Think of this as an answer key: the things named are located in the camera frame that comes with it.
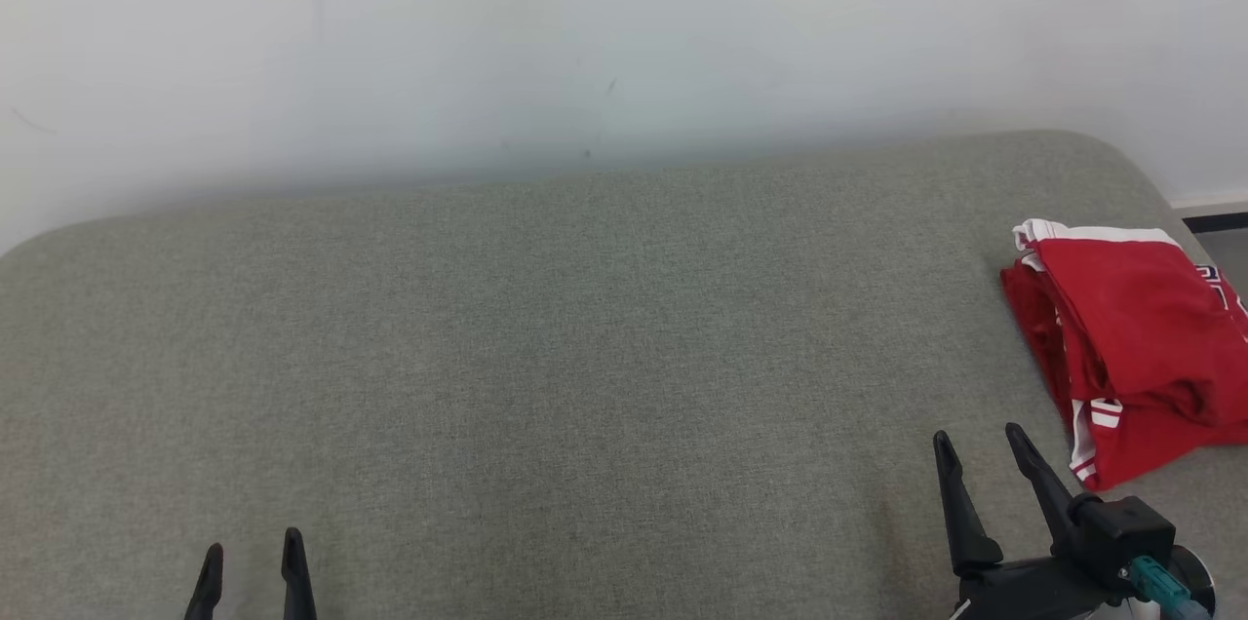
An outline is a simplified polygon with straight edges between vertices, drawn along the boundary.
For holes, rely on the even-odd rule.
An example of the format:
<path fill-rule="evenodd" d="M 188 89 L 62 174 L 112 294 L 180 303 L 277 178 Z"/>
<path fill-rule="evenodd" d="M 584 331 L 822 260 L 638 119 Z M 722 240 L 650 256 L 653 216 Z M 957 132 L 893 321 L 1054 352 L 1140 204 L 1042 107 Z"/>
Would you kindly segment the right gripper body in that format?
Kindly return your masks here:
<path fill-rule="evenodd" d="M 961 579 L 957 619 L 1083 619 L 1123 595 L 1065 558 L 981 568 Z"/>

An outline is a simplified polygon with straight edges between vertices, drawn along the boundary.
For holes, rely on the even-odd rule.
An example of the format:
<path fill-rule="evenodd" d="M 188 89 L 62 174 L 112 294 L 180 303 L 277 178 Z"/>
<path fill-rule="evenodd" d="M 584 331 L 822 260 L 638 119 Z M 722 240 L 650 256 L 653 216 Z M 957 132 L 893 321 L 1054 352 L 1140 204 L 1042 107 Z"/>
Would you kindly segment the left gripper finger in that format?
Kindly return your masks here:
<path fill-rule="evenodd" d="M 285 620 L 317 620 L 306 545 L 297 526 L 287 526 L 285 531 L 281 575 L 286 584 Z"/>
<path fill-rule="evenodd" d="M 213 620 L 223 586 L 223 548 L 213 543 L 203 556 L 183 620 Z"/>

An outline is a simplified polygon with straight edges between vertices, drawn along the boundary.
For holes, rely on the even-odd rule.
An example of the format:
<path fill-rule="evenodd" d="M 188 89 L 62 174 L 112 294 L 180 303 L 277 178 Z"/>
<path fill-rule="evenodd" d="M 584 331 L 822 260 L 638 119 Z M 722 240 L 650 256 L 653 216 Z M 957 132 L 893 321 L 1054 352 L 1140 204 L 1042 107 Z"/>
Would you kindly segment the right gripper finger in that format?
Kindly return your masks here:
<path fill-rule="evenodd" d="M 953 575 L 968 578 L 998 566 L 1003 563 L 1003 553 L 986 534 L 970 492 L 963 487 L 963 468 L 948 433 L 934 435 L 934 455 Z"/>
<path fill-rule="evenodd" d="M 1046 525 L 1052 536 L 1050 554 L 1052 556 L 1071 556 L 1077 546 L 1077 523 L 1073 518 L 1075 496 L 1060 482 L 1052 467 L 1043 459 L 1041 452 L 1022 425 L 1007 423 L 1003 437 L 1010 443 L 1018 470 L 1033 487 Z"/>

